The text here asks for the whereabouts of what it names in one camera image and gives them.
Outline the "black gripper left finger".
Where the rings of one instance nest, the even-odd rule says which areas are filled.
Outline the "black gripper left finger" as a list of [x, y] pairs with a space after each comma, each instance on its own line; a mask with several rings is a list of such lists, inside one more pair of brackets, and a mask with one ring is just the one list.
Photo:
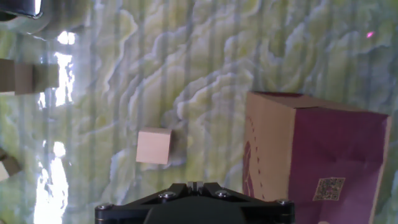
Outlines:
[[195, 182], [172, 184], [165, 190], [125, 205], [103, 203], [95, 208], [95, 224], [144, 223], [153, 208], [193, 196], [194, 190]]

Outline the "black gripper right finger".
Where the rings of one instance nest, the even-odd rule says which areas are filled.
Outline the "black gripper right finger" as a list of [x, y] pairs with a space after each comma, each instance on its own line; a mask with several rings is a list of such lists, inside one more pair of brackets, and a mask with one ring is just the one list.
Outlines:
[[288, 199], [266, 202], [221, 187], [216, 182], [195, 182], [195, 195], [205, 223], [293, 223], [294, 203]]

